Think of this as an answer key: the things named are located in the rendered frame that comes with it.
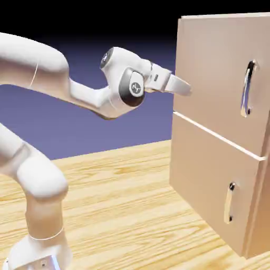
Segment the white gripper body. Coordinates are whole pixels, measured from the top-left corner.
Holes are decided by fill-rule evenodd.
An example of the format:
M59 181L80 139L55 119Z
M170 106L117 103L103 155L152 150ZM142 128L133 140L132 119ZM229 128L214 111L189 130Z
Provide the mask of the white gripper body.
M165 91L176 95L190 96L191 86L181 78L170 74Z

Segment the light wood cabinet door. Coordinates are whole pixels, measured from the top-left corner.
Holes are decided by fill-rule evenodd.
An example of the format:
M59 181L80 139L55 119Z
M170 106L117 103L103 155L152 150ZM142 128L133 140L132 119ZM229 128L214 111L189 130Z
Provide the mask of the light wood cabinet door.
M255 185L264 163L173 113L170 184L240 256L246 255ZM233 220L226 224L224 203L231 182L236 183Z
M240 114L249 61L250 115ZM176 75L191 96L173 108L257 156L265 154L270 113L270 12L184 16L178 22Z

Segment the light wood cabinet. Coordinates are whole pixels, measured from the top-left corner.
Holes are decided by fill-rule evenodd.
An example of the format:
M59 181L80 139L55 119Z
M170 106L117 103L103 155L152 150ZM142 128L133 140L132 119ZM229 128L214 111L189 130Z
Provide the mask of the light wood cabinet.
M266 126L266 144L265 154L263 156L257 156L252 152L247 151L241 146L233 143L230 140L222 137L221 135L213 132L212 130L202 126L198 122L188 118L182 113L176 111L173 108L173 113L178 113L184 119L195 124L199 128L209 132L213 136L221 139L222 141L230 144L231 146L243 151L244 153L251 155L259 160L264 160L265 163L260 172L260 179L257 180L254 191L252 207L252 220L248 223L250 230L247 239L247 249L245 258L252 258L264 252L270 251L270 113L268 116L268 122Z

